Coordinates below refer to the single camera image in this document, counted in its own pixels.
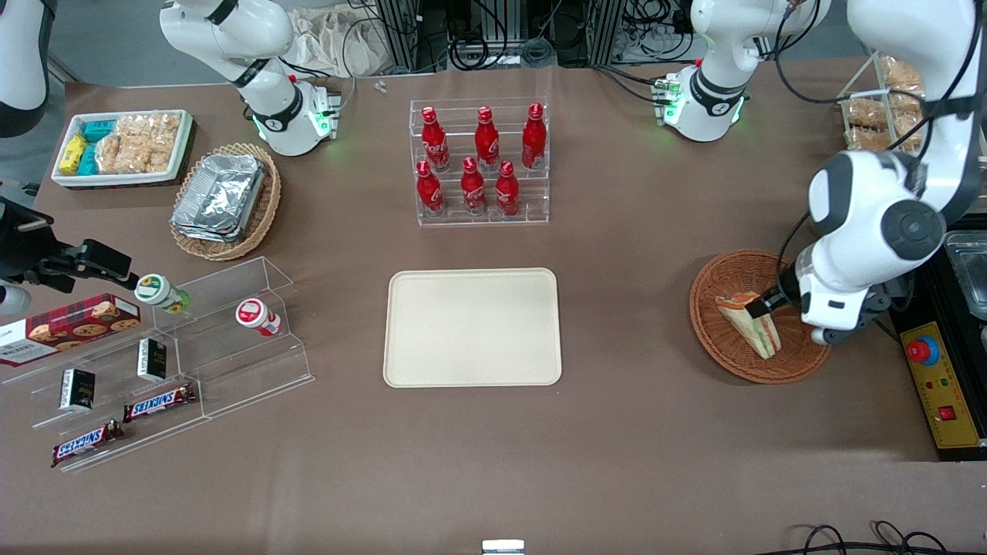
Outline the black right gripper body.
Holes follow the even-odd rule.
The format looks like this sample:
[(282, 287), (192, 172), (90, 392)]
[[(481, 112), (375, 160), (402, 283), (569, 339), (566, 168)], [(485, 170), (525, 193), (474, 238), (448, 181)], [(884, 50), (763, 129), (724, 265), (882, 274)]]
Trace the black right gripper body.
[(1, 199), (1, 278), (21, 284), (27, 273), (59, 253), (59, 240), (52, 230), (54, 218)]

